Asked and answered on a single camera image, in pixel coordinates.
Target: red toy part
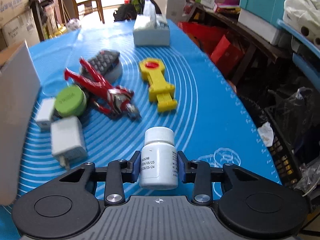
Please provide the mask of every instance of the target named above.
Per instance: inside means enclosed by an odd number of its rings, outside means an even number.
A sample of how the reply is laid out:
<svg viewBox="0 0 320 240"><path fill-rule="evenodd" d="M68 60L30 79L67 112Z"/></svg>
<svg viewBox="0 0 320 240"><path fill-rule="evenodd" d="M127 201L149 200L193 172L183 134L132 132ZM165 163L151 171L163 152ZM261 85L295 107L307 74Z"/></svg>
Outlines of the red toy part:
<svg viewBox="0 0 320 240"><path fill-rule="evenodd" d="M72 78L75 82L85 87L89 92L104 99L109 107L105 108L99 105L94 99L93 103L97 106L98 110L104 114L114 114L115 116L121 115L123 112L128 112L130 117L140 117L137 108L130 103L134 92L121 86L112 86L104 76L97 72L86 60L80 59L80 64L88 71L95 82L69 70L65 69L64 79Z"/></svg>
<svg viewBox="0 0 320 240"><path fill-rule="evenodd" d="M124 3L125 4L130 3L130 0L124 0Z"/></svg>
<svg viewBox="0 0 320 240"><path fill-rule="evenodd" d="M145 63L146 68L158 68L159 67L159 63L154 62L154 61L148 61L147 63Z"/></svg>

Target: white medicine bottle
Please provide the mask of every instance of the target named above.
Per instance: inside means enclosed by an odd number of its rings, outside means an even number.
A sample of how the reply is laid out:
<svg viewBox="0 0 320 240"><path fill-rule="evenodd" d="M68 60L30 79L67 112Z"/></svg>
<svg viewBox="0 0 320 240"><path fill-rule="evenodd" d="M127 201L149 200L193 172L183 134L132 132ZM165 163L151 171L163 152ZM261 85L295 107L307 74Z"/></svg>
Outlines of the white medicine bottle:
<svg viewBox="0 0 320 240"><path fill-rule="evenodd" d="M140 187L168 190L178 186L178 158L174 133L167 127L152 127L141 151Z"/></svg>

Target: white cube charger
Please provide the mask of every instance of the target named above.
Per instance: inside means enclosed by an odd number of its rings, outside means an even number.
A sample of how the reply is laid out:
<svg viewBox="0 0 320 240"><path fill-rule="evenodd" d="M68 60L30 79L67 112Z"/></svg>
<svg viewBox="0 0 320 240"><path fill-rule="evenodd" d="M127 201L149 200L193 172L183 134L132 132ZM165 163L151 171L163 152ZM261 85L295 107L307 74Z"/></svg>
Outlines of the white cube charger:
<svg viewBox="0 0 320 240"><path fill-rule="evenodd" d="M41 130L49 130L53 122L54 102L55 98L45 98L40 104L40 108L36 114L35 122Z"/></svg>
<svg viewBox="0 0 320 240"><path fill-rule="evenodd" d="M76 116L63 118L51 124L51 148L52 156L66 168L69 161L88 156L82 125Z"/></svg>

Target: table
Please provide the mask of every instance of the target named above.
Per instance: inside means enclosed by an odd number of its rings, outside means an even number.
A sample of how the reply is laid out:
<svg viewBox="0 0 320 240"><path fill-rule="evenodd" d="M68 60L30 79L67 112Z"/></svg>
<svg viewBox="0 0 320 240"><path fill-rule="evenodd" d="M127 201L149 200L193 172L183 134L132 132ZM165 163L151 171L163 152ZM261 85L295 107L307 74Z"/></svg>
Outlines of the table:
<svg viewBox="0 0 320 240"><path fill-rule="evenodd" d="M48 5L48 1L49 0L43 0L43 1L41 1L41 3L39 3L39 1L35 0L30 5L30 7L32 9L33 17L35 19L35 24L36 24L36 28L37 28L37 31L39 34L40 41L45 41L45 35L44 35L43 25L42 25L42 21L41 21L41 17L40 17L39 8ZM65 24L66 19L65 19L65 13L64 13L62 0L58 0L58 3L59 3L59 10L60 10L62 23Z"/></svg>
<svg viewBox="0 0 320 240"><path fill-rule="evenodd" d="M93 57L101 49L115 49L121 53L123 75L116 81L135 91L134 101L142 120L132 122L123 117L112 121L93 109L80 118L89 158L105 166L116 159L129 159L141 150L144 132L153 126L166 126L175 132L177 150L188 159L208 161L221 167L233 162L268 179L280 183L278 174L256 131L255 125L238 97L206 54L172 22L170 47L141 47L133 44L134 22L119 22L99 28L82 29L50 39L30 48L31 57L41 80L42 89L30 120L20 168L19 195L64 173L51 156L50 133L40 132L34 116L41 100L53 95L62 84L65 67L79 71L79 57ZM138 62L146 57L161 58L166 65L165 78L176 86L176 111L157 112L156 104L148 101L148 85L141 79ZM221 196L219 183L214 183L215 199ZM96 196L103 197L104 184L98 184ZM192 185L179 184L170 191L144 190L136 184L124 185L130 195L187 195ZM12 205L0 208L0 238L17 239L11 221Z"/></svg>

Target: shelf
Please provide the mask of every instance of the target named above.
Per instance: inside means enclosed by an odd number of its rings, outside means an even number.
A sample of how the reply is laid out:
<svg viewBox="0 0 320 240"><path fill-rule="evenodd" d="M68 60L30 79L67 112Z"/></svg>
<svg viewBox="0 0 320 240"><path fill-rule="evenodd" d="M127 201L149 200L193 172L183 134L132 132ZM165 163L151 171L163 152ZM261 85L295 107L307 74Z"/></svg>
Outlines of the shelf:
<svg viewBox="0 0 320 240"><path fill-rule="evenodd" d="M238 23L238 20L236 18L230 16L227 17L224 14L212 12L212 10L207 9L203 5L198 3L195 4L195 7L218 19L220 22L227 25L236 33L243 36L247 41L253 43L262 53L270 58L273 63L276 63L278 59L292 58L291 54L288 53L288 51L271 45L254 31L250 30L248 27L242 25L241 23Z"/></svg>
<svg viewBox="0 0 320 240"><path fill-rule="evenodd" d="M320 50L313 43L308 41L301 33L297 32L294 28L285 23L283 20L278 19L277 23L287 32L295 36L299 41L306 45L318 58L320 58Z"/></svg>
<svg viewBox="0 0 320 240"><path fill-rule="evenodd" d="M295 53L292 56L292 61L320 92L320 72Z"/></svg>

